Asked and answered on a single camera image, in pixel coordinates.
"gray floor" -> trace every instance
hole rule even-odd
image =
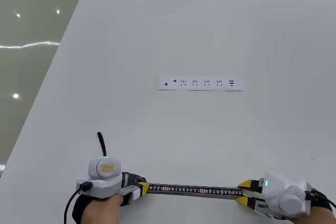
[[[0,164],[9,158],[77,3],[0,0]]]

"black wire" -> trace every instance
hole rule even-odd
[[[330,199],[328,199],[328,198],[326,198],[326,197],[323,197],[323,196],[321,196],[321,195],[317,195],[317,194],[315,194],[313,197],[314,197],[314,198],[319,198],[319,199],[322,199],[322,200],[326,200],[328,203],[330,203],[330,204],[336,209],[336,205],[335,205],[335,203],[332,202]]]
[[[103,151],[103,156],[107,157],[103,135],[100,132],[98,132],[97,135],[98,135],[99,143],[100,143],[100,146],[101,146],[101,150]]]
[[[77,193],[79,193],[80,191],[82,191],[82,188],[78,188],[74,193],[73,195],[71,195],[68,203],[67,203],[67,206],[65,207],[65,210],[64,210],[64,224],[67,224],[67,214],[68,214],[68,210],[69,210],[69,206],[70,206],[70,203],[72,202],[72,200],[74,199],[74,197],[76,196]]]
[[[324,194],[320,195],[320,192],[317,190],[312,190],[312,191],[306,191],[306,199],[307,200],[312,200],[314,198],[318,198],[324,201],[327,201],[330,203],[335,209],[336,209],[336,204],[332,202],[330,199],[328,199]]]

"yellow label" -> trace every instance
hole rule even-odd
[[[113,173],[114,172],[114,164],[100,165],[100,170],[101,170],[102,173]]]

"tape measure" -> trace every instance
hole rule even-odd
[[[184,186],[169,184],[150,184],[147,194],[167,194],[218,199],[236,199],[243,196],[237,187]]]

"power outlet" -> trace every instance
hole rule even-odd
[[[234,77],[159,77],[159,90],[243,91],[243,79]]]

